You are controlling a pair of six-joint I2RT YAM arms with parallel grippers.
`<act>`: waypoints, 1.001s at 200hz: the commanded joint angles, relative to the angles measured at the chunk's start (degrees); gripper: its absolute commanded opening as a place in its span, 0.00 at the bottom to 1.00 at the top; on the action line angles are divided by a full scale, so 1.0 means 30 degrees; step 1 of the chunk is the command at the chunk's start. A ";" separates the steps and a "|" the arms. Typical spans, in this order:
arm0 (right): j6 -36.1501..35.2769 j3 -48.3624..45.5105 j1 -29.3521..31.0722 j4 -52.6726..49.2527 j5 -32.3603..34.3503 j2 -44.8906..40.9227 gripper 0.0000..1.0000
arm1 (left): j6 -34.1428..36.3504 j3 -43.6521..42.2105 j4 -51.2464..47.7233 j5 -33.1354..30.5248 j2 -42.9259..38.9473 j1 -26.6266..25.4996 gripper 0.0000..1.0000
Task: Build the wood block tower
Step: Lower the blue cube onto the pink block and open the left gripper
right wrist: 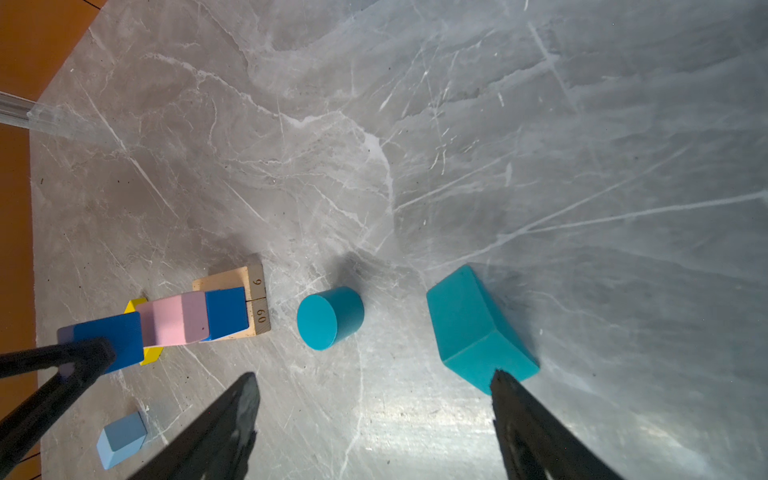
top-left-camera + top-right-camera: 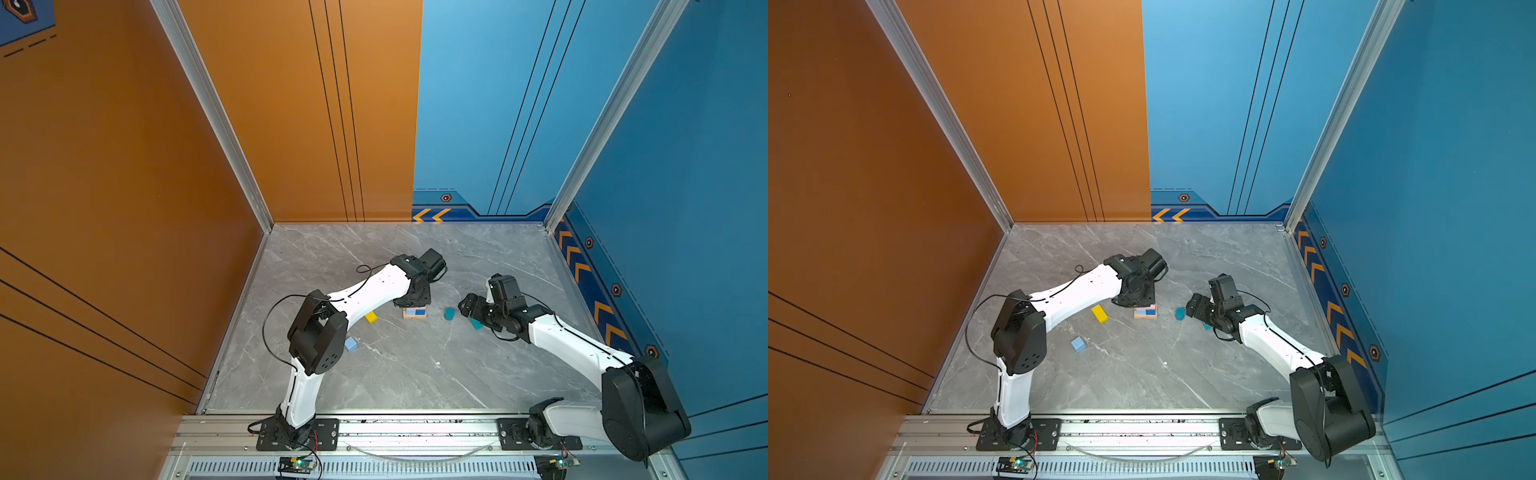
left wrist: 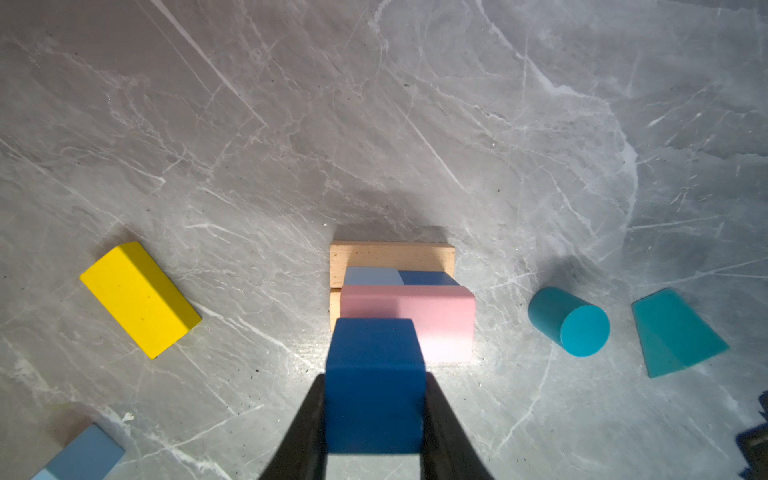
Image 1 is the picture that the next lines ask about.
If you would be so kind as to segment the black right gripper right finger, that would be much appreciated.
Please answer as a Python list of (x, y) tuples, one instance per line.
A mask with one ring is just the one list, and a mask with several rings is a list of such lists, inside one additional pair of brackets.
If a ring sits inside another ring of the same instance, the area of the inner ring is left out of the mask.
[(494, 427), (510, 479), (618, 479), (512, 375), (491, 384)]

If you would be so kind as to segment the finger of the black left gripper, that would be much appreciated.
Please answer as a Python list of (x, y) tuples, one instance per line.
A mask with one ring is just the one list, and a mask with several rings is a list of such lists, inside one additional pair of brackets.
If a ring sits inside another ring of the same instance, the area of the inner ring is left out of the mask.
[(54, 375), (1, 421), (1, 460), (22, 461), (115, 359), (113, 347), (103, 337), (3, 354), (3, 378), (62, 365), (73, 370), (67, 376)]

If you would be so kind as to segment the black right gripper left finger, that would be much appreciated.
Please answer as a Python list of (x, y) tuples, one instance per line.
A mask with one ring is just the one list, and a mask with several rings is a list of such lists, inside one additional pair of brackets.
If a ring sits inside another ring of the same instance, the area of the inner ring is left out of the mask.
[(134, 479), (243, 479), (257, 433), (260, 392), (254, 373), (241, 375)]

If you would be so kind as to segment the light blue cube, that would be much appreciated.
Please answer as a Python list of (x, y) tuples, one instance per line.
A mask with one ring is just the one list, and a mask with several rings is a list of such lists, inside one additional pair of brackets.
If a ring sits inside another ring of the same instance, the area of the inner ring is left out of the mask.
[(96, 444), (103, 468), (109, 470), (135, 455), (146, 437), (147, 428), (138, 411), (106, 425)]

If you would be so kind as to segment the pink wood block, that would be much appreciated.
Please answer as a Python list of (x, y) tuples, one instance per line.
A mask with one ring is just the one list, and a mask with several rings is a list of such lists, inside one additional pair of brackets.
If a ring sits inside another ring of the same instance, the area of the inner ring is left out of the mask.
[(194, 291), (136, 306), (144, 347), (168, 347), (206, 340), (210, 336), (204, 292)]

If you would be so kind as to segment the dark blue wood cube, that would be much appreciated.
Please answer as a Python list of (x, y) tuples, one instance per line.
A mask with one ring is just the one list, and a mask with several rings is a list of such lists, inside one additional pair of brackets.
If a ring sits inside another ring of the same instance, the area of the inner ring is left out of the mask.
[(243, 287), (208, 291), (205, 300), (209, 324), (206, 341), (219, 340), (249, 327)]

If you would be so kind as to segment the natural wood block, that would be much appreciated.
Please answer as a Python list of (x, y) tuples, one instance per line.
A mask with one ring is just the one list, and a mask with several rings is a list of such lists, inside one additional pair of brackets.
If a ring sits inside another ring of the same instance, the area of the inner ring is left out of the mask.
[(265, 276), (259, 262), (199, 278), (192, 283), (194, 291), (205, 293), (236, 287), (243, 287), (245, 290), (249, 327), (237, 334), (214, 341), (255, 337), (271, 330)]

